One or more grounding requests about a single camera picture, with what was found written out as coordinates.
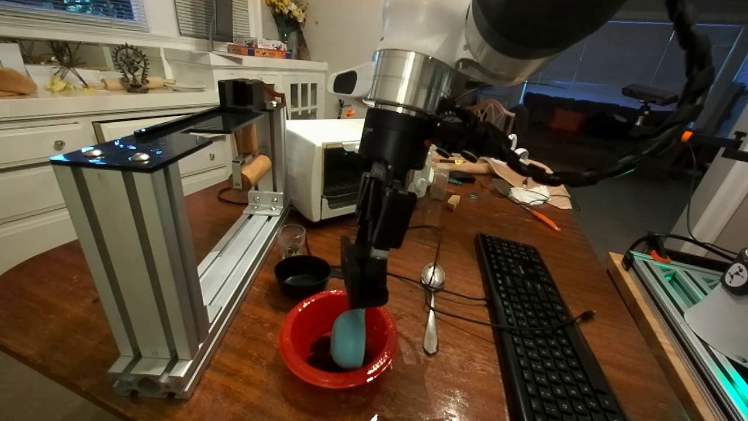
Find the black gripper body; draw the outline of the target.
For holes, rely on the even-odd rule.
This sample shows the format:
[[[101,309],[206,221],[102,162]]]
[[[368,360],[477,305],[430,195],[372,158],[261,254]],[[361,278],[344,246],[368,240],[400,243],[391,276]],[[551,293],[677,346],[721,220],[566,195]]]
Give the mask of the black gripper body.
[[[375,172],[380,172],[385,187],[420,194],[414,171],[424,169],[432,133],[432,117],[370,107],[361,137],[361,194],[375,184]]]

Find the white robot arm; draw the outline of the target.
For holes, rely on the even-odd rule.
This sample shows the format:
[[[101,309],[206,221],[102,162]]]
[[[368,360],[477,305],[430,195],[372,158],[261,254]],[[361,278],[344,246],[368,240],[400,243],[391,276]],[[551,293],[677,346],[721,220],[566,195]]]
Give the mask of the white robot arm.
[[[331,75],[331,91],[368,105],[355,257],[400,247],[417,194],[409,172],[427,155],[438,107],[459,84],[520,84],[599,29],[624,0],[385,0],[368,63]]]

